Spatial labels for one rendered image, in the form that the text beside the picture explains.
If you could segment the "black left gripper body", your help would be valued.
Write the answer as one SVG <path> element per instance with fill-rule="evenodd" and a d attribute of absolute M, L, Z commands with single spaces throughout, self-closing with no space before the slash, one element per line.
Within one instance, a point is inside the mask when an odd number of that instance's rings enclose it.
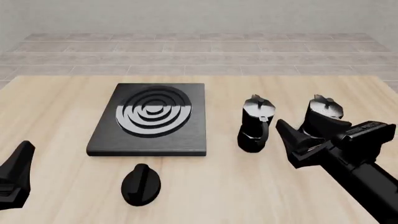
<path fill-rule="evenodd" d="M 30 184 L 0 179 L 0 208 L 22 208 L 30 195 Z"/>

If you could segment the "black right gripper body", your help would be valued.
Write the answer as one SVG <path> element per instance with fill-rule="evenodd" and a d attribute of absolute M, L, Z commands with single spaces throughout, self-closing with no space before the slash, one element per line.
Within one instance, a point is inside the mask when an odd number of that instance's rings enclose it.
<path fill-rule="evenodd" d="M 349 160 L 352 136 L 338 134 L 326 140 L 321 139 L 321 144 L 309 149 L 304 154 L 289 153 L 289 162 L 296 168 L 309 166 L 322 166 L 324 169 L 351 169 Z"/>

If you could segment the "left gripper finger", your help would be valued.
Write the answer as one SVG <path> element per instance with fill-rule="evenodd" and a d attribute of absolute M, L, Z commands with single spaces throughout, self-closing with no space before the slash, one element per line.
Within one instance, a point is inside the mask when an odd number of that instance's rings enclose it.
<path fill-rule="evenodd" d="M 35 147 L 30 141 L 22 141 L 0 166 L 0 184 L 12 184 L 30 190 L 30 168 L 34 152 Z"/>

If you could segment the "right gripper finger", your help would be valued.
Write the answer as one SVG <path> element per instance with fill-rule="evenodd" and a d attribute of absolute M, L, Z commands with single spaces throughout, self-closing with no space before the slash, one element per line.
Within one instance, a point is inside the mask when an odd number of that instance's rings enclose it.
<path fill-rule="evenodd" d="M 352 127 L 352 123 L 348 121 L 342 121 L 340 119 L 327 118 L 325 125 L 326 135 L 335 135 L 346 131 Z"/>
<path fill-rule="evenodd" d="M 312 138 L 307 134 L 299 132 L 283 119 L 279 119 L 276 122 L 276 129 L 284 143 L 287 153 L 296 152 L 298 154 L 304 154 L 309 149 L 321 144 L 321 139 Z"/>

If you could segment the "black moka pot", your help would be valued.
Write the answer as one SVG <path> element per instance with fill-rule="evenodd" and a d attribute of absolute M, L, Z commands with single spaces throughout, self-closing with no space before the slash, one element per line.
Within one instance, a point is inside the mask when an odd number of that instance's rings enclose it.
<path fill-rule="evenodd" d="M 244 102 L 238 146 L 245 152 L 260 152 L 269 137 L 269 126 L 275 115 L 275 106 L 259 95 Z"/>
<path fill-rule="evenodd" d="M 343 108 L 333 98 L 325 98 L 322 95 L 314 95 L 309 101 L 303 124 L 299 131 L 313 138 L 328 139 L 333 135 L 325 134 L 327 118 L 342 119 Z"/>

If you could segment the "round black stove knob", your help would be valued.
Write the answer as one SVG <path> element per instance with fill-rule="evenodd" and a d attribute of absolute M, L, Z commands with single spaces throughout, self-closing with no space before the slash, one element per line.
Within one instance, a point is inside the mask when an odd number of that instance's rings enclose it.
<path fill-rule="evenodd" d="M 121 194 L 129 205 L 141 207 L 156 199 L 161 190 L 158 173 L 147 164 L 137 164 L 121 184 Z"/>

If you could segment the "flat black stove plate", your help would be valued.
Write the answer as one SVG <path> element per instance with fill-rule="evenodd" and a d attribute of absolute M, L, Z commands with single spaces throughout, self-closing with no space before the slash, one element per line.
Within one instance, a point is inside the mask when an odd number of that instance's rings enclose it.
<path fill-rule="evenodd" d="M 206 156 L 204 83 L 118 83 L 89 156 Z"/>

